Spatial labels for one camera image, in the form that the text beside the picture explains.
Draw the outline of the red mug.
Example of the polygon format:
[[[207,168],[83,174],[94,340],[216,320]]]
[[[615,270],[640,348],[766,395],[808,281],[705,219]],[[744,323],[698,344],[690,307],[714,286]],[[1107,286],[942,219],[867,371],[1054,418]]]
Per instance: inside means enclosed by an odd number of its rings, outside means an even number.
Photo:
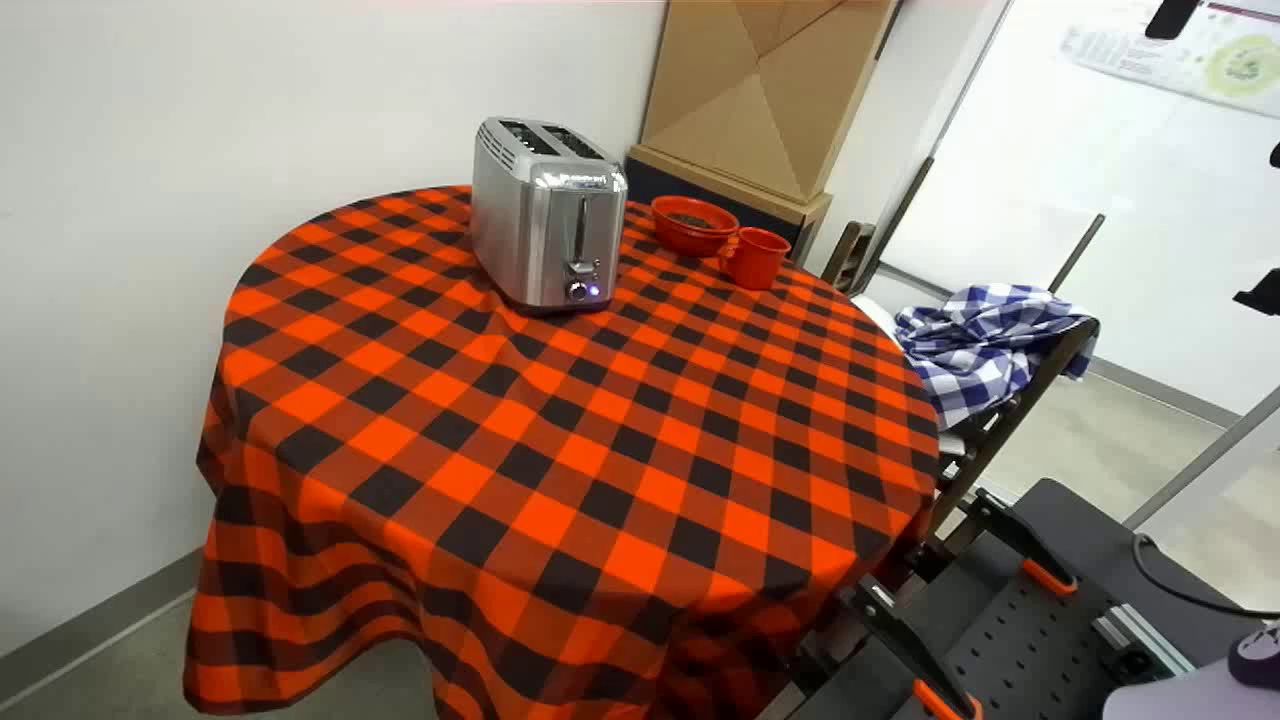
[[[722,270],[735,286],[766,293],[788,251],[790,242],[784,236],[766,229],[739,229],[722,258]]]

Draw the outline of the black folding workbench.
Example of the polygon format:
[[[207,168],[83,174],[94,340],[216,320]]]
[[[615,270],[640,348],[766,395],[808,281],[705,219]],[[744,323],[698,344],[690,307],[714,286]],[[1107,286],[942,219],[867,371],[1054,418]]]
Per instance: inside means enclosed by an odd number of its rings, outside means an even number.
[[[976,474],[1099,336],[1043,344],[1030,385],[956,427],[898,595],[845,592],[845,652],[810,636],[784,720],[1280,720],[1277,628],[1059,481],[1004,503]]]

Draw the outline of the red bowl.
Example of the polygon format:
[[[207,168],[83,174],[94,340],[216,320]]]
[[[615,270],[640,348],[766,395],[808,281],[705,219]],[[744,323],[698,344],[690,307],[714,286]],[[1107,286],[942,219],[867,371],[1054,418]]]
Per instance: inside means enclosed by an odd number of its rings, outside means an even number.
[[[727,207],[695,194],[655,194],[651,224],[655,240],[675,257],[714,257],[735,231]]]

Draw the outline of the wall poster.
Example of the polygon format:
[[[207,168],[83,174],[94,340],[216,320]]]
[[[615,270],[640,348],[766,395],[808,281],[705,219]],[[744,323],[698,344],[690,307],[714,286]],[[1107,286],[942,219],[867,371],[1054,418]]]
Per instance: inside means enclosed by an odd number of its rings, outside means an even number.
[[[1059,51],[1115,81],[1280,114],[1280,0],[1092,0]]]

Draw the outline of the blue white checkered cloth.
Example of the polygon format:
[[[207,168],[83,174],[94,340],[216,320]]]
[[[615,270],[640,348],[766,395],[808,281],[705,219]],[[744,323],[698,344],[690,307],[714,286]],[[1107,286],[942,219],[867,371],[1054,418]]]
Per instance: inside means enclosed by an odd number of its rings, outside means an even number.
[[[909,362],[923,379],[941,425],[956,427],[1030,385],[1051,344],[1089,311],[1036,283],[968,283],[936,307],[890,314]]]

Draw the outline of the cardboard box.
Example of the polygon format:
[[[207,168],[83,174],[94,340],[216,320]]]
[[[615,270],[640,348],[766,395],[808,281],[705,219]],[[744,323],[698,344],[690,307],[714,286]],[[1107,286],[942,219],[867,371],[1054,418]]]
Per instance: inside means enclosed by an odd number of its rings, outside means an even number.
[[[666,0],[629,174],[808,229],[898,0]]]

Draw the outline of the red black plaid tablecloth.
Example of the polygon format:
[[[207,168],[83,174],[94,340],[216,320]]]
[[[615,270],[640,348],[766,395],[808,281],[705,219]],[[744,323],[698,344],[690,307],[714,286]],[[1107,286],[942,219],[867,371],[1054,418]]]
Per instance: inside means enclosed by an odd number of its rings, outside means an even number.
[[[188,704],[284,707],[408,639],[439,720],[756,720],[919,527],[926,393],[801,269],[744,293],[631,210],[613,302],[526,314],[469,219],[459,188],[356,200],[236,281]]]

